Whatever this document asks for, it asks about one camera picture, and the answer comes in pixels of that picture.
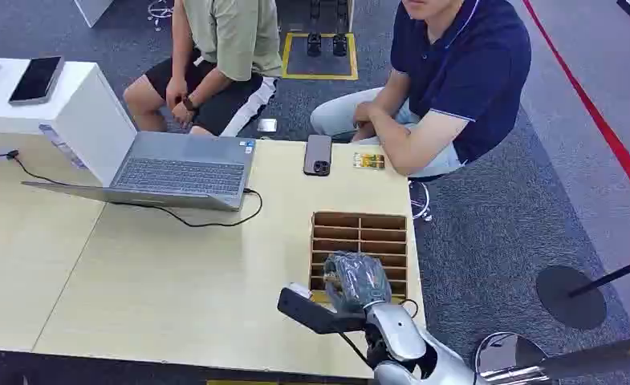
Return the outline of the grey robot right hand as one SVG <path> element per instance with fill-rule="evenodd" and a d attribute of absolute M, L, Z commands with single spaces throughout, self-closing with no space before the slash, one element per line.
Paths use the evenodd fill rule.
<path fill-rule="evenodd" d="M 330 253 L 323 265 L 323 280 L 337 312 L 359 313 L 375 303 L 392 301 L 384 267 L 366 253 Z"/>

